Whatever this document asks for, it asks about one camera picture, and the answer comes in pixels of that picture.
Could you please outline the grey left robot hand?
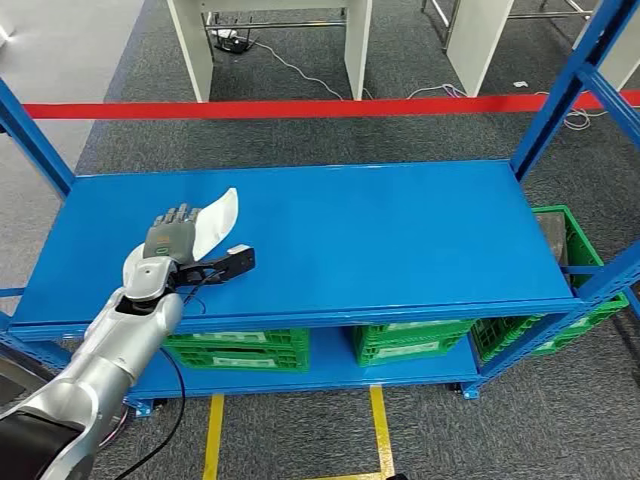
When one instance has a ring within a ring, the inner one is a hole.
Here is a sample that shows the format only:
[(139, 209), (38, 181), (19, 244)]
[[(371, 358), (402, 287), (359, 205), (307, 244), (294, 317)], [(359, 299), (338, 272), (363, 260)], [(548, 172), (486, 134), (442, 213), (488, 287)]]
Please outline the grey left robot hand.
[(156, 217), (147, 231), (143, 257), (168, 256), (179, 265), (193, 263), (195, 221), (200, 211), (183, 203)]

